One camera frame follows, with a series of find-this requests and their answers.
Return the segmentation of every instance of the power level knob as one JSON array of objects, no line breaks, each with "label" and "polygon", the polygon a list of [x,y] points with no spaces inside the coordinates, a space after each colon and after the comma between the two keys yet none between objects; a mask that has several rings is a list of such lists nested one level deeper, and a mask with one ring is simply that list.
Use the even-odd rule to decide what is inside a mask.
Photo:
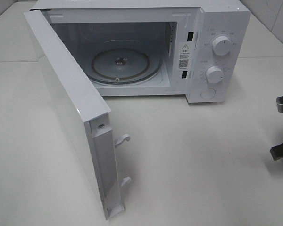
[{"label": "power level knob", "polygon": [[232,41],[229,37],[223,35],[215,38],[212,43],[213,51],[218,56],[228,54],[232,49]]},{"label": "power level knob", "polygon": [[207,78],[209,83],[213,83],[213,84],[219,83],[219,82],[221,82],[223,76],[224,76],[223,71],[218,66],[210,67],[206,71],[206,78]]}]

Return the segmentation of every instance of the timer knob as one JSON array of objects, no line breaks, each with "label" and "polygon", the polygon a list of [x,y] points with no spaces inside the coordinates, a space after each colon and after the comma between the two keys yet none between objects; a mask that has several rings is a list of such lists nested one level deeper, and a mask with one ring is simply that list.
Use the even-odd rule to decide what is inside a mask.
[{"label": "timer knob", "polygon": [[221,82],[223,76],[224,76],[223,71],[218,66],[210,67],[206,71],[206,78],[207,78],[209,83],[213,83],[213,84],[219,83],[219,82]]},{"label": "timer knob", "polygon": [[213,51],[218,56],[224,56],[228,54],[232,49],[232,41],[229,37],[222,35],[213,40]]}]

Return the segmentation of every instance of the warning label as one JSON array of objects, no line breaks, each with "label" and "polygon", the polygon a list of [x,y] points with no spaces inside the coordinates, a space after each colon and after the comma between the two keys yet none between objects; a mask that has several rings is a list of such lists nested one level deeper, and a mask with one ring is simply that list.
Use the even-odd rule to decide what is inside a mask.
[{"label": "warning label", "polygon": [[180,46],[180,49],[179,49],[178,68],[186,69],[189,66],[191,45],[187,42],[182,42],[180,43],[179,46]]}]

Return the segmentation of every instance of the white countertop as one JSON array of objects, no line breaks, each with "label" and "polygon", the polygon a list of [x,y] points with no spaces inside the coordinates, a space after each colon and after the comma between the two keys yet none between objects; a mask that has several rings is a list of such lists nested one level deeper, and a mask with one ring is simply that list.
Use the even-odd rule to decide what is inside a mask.
[{"label": "white countertop", "polygon": [[[1,61],[34,60],[11,46],[23,52],[1,45]],[[265,56],[238,59],[224,103],[105,98],[114,136],[132,136],[117,164],[133,179],[126,211],[105,221],[38,62],[0,62],[0,226],[283,226],[283,160],[269,153],[281,95],[283,57]]]},{"label": "white countertop", "polygon": [[[36,60],[23,12],[35,2],[17,2],[0,16],[0,61]],[[283,57],[283,44],[251,16],[239,57]]]}]

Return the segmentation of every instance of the microwave door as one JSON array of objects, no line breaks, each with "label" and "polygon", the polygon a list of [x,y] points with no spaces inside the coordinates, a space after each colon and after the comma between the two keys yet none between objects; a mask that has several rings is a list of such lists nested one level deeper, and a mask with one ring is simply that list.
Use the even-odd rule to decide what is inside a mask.
[{"label": "microwave door", "polygon": [[25,13],[42,73],[61,125],[69,135],[83,171],[106,219],[122,211],[110,108],[72,57],[43,14]]}]

